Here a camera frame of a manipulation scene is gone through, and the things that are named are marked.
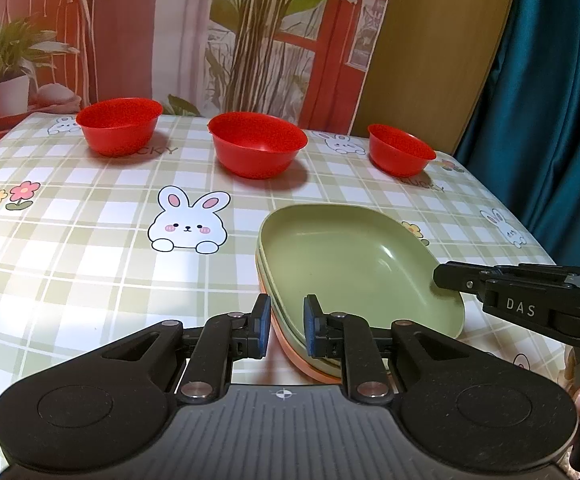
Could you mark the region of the green square plate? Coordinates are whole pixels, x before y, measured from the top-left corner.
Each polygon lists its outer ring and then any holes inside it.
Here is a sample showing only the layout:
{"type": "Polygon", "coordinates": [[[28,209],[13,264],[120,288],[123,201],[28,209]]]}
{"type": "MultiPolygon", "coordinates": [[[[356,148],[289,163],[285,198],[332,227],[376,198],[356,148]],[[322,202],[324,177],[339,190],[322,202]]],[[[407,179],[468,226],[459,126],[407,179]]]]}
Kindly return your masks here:
{"type": "Polygon", "coordinates": [[[411,320],[456,338],[465,323],[458,292],[433,281],[438,260],[408,229],[373,209],[303,204],[272,212],[258,233],[284,301],[315,295],[326,313],[388,328],[411,320]]]}

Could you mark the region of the printed room scene backdrop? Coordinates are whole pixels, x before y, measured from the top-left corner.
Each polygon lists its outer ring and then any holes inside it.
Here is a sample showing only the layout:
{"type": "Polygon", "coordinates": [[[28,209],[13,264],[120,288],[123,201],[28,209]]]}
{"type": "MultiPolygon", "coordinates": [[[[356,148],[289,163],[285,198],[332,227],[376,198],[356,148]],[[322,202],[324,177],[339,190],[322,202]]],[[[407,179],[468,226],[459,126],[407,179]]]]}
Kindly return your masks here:
{"type": "Polygon", "coordinates": [[[28,78],[0,76],[0,131],[127,96],[347,133],[387,1],[0,0],[1,25],[26,18],[68,46],[28,78]]]}

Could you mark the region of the right red plastic bowl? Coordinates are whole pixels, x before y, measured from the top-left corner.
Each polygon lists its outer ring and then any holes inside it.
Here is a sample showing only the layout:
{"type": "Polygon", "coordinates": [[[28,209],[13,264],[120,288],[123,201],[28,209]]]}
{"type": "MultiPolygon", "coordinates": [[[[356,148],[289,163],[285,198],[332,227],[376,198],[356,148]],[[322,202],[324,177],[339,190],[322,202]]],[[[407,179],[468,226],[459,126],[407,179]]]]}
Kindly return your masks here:
{"type": "Polygon", "coordinates": [[[372,124],[368,133],[370,161],[393,177],[416,176],[436,159],[426,142],[399,128],[372,124]]]}

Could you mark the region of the left red plastic bowl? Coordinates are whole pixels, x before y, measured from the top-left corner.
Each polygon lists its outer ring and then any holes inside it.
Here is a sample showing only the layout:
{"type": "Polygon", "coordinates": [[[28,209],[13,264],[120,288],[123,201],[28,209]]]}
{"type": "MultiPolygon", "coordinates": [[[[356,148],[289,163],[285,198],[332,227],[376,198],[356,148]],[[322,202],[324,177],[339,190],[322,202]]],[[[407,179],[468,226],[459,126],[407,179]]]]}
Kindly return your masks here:
{"type": "Polygon", "coordinates": [[[85,107],[75,121],[91,150],[121,157],[148,144],[162,112],[162,105],[152,99],[115,98],[85,107]]]}

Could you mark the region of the red plastic bowl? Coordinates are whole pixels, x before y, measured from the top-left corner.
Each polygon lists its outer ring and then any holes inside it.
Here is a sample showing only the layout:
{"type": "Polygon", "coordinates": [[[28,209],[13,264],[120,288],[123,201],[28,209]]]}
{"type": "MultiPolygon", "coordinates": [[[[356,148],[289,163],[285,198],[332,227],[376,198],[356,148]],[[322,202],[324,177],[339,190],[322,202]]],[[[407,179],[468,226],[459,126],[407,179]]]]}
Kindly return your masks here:
{"type": "Polygon", "coordinates": [[[372,124],[368,133],[370,161],[393,177],[416,176],[436,159],[426,142],[399,128],[372,124]]]}
{"type": "Polygon", "coordinates": [[[280,118],[228,112],[208,123],[218,161],[239,177],[263,180],[287,170],[308,143],[305,132],[280,118]]]}
{"type": "Polygon", "coordinates": [[[85,107],[75,121],[91,150],[121,157],[148,144],[162,112],[162,105],[152,99],[115,98],[85,107]]]}

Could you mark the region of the teal curtain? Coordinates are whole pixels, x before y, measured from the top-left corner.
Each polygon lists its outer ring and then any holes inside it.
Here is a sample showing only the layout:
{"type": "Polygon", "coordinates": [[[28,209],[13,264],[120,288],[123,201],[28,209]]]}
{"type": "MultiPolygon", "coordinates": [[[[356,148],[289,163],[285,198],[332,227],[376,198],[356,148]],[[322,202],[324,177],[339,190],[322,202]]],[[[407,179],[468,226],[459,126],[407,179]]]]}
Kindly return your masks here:
{"type": "Polygon", "coordinates": [[[457,159],[580,266],[580,0],[514,0],[457,159]]]}

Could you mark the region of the olive wooden panel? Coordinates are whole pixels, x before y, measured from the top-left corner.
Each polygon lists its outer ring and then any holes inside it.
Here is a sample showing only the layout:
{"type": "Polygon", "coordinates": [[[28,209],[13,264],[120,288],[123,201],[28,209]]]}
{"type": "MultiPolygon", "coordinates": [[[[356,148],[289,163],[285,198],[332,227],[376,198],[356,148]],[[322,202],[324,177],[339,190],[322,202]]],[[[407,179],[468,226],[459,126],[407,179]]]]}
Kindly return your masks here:
{"type": "Polygon", "coordinates": [[[352,133],[400,128],[453,153],[490,72],[512,0],[388,0],[352,133]]]}

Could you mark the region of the middle red plastic bowl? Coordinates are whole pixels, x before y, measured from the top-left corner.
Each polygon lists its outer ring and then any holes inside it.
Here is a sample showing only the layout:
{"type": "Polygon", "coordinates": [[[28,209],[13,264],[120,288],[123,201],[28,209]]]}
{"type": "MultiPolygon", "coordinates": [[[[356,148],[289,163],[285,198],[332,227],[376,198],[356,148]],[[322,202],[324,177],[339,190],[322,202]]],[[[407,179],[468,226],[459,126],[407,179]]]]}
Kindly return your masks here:
{"type": "Polygon", "coordinates": [[[280,118],[228,112],[208,123],[218,161],[239,177],[263,180],[287,170],[308,143],[305,132],[280,118]]]}

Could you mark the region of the orange plate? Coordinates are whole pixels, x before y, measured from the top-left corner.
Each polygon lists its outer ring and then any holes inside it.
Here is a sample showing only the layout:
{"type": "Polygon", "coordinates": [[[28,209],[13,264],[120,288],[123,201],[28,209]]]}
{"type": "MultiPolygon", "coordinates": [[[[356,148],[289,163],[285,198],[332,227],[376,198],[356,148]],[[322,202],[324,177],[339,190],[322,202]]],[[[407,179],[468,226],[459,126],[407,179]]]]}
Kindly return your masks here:
{"type": "Polygon", "coordinates": [[[299,352],[296,352],[296,349],[292,347],[292,344],[290,344],[287,337],[284,336],[284,332],[282,331],[281,325],[278,322],[274,308],[270,308],[270,324],[272,324],[273,331],[279,342],[282,352],[284,352],[284,355],[289,359],[295,368],[297,368],[307,377],[316,380],[316,382],[321,382],[322,384],[327,385],[340,384],[340,375],[330,375],[323,372],[304,359],[304,357],[301,356],[299,352]]]}

